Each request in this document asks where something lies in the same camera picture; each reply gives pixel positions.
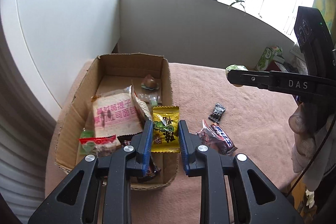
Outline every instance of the gray wall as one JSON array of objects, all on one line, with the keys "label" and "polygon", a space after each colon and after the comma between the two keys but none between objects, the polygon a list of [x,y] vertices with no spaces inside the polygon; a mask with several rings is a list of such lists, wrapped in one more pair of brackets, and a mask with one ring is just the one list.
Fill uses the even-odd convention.
[{"label": "gray wall", "polygon": [[122,53],[217,68],[254,67],[274,45],[289,59],[294,44],[263,21],[213,0],[120,0],[120,26]]}]

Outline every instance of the silver screw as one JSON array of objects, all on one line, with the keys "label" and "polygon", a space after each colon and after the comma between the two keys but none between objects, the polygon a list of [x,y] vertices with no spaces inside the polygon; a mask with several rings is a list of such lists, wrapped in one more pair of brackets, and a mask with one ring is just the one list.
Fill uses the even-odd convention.
[{"label": "silver screw", "polygon": [[86,160],[86,161],[93,161],[93,160],[95,160],[95,156],[94,156],[94,155],[87,155],[87,156],[85,157],[85,160]]},{"label": "silver screw", "polygon": [[134,147],[131,146],[131,145],[126,145],[126,146],[124,147],[124,151],[125,151],[125,152],[131,152],[131,151],[133,151],[133,150],[134,150]]},{"label": "silver screw", "polygon": [[247,156],[245,154],[238,154],[237,159],[240,161],[245,161],[247,160]]},{"label": "silver screw", "polygon": [[205,152],[205,151],[208,151],[208,147],[206,145],[200,145],[198,147],[198,150],[202,151],[202,152]]}]

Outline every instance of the pink blanket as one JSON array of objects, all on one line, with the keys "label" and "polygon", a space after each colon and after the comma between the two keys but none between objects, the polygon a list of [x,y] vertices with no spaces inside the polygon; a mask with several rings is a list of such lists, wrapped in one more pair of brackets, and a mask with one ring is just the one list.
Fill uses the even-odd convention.
[{"label": "pink blanket", "polygon": [[[176,63],[169,66],[174,104],[180,106],[180,119],[186,120],[191,132],[200,130],[202,119],[220,103],[227,109],[220,125],[238,147],[236,153],[246,154],[278,188],[295,178],[291,160],[294,135],[288,118],[296,103],[291,95],[234,87],[222,69]],[[53,154],[54,143],[47,163],[46,195],[65,176],[53,164]],[[133,224],[195,224],[200,217],[201,179],[188,178],[180,166],[170,186],[132,191],[131,198]]]}]

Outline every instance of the yellow curtain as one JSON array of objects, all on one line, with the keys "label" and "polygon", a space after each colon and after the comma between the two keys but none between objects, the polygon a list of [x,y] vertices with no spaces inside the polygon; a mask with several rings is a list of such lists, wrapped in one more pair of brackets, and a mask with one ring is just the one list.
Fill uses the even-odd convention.
[{"label": "yellow curtain", "polygon": [[313,7],[319,9],[330,31],[333,43],[336,43],[336,0],[314,0]]}]

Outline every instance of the yellow candy wrapper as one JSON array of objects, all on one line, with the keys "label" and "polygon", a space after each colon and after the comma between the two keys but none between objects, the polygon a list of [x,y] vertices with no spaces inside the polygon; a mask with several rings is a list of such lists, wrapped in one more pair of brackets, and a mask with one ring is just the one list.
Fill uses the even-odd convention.
[{"label": "yellow candy wrapper", "polygon": [[152,152],[179,153],[178,106],[153,107],[153,143]]}]

